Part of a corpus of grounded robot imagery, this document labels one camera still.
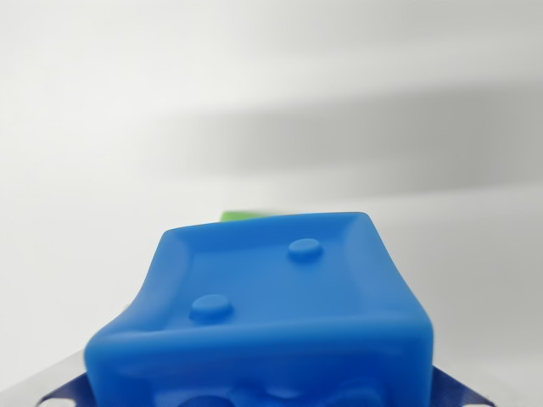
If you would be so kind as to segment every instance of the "glossy blue surface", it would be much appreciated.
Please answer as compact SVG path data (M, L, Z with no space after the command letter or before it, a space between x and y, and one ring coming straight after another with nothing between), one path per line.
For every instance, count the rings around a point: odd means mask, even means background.
M432 327L367 215L272 216L167 231L86 362L100 407L426 407Z

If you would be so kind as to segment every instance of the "hole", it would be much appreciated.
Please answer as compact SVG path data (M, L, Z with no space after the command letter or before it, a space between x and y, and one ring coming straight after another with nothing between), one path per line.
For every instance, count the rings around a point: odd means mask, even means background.
M43 400L38 407L76 407L72 399L47 399Z

